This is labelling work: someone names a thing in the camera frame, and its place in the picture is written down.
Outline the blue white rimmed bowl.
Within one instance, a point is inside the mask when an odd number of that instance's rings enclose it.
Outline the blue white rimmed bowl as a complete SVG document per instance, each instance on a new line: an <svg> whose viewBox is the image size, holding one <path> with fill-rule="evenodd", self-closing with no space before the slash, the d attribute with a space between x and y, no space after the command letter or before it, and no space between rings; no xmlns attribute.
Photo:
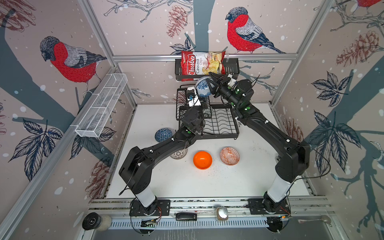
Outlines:
<svg viewBox="0 0 384 240"><path fill-rule="evenodd" d="M210 90L210 76L204 76L198 80L195 89L199 98L209 97L212 93Z"/></svg>

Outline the black wire dish rack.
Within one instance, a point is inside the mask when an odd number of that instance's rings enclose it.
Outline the black wire dish rack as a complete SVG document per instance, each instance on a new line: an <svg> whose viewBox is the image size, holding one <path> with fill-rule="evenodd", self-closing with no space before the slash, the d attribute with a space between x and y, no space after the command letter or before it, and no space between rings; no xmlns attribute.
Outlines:
<svg viewBox="0 0 384 240"><path fill-rule="evenodd" d="M180 127L183 125L181 119L190 108L187 89L191 86L182 85L177 89L176 119ZM223 104L211 104L209 97L200 97L199 100L201 103L199 111L204 116L204 128L200 131L200 139L237 139L239 127L232 109Z"/></svg>

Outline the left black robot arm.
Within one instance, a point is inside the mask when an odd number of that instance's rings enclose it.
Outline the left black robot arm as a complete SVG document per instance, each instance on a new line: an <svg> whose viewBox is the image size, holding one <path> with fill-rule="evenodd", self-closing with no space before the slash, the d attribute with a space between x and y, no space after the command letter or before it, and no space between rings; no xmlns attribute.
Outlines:
<svg viewBox="0 0 384 240"><path fill-rule="evenodd" d="M203 108L190 107L181 122L182 126L172 137L148 148L132 148L119 170L126 186L150 213L157 207L157 197L149 187L153 168L173 153L187 149L196 142L204 127Z"/></svg>

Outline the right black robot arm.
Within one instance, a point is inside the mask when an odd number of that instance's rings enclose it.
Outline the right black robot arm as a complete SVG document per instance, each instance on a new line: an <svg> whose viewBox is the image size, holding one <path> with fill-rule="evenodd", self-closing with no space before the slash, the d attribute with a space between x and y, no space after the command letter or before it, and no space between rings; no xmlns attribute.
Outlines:
<svg viewBox="0 0 384 240"><path fill-rule="evenodd" d="M236 119L258 133L278 153L279 161L275 166L277 175L263 200L267 212L276 212L293 183L309 167L309 144L288 136L251 104L254 91L250 80L236 81L228 75L210 73L207 82L214 98L226 100Z"/></svg>

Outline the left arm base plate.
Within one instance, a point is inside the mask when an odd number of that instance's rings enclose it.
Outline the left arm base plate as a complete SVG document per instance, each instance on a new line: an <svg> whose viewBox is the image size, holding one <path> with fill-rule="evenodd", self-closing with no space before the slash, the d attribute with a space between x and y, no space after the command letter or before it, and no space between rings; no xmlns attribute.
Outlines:
<svg viewBox="0 0 384 240"><path fill-rule="evenodd" d="M158 200L144 207L141 202L134 199L130 205L130 217L160 217L168 216L170 214L170 200Z"/></svg>

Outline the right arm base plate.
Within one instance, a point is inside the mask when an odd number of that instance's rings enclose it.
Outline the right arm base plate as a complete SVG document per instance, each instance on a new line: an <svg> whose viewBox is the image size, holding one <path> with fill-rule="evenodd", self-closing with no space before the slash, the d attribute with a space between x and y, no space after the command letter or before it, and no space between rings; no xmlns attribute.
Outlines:
<svg viewBox="0 0 384 240"><path fill-rule="evenodd" d="M289 215L291 213L287 199L279 203L263 198L248 199L247 207L251 215Z"/></svg>

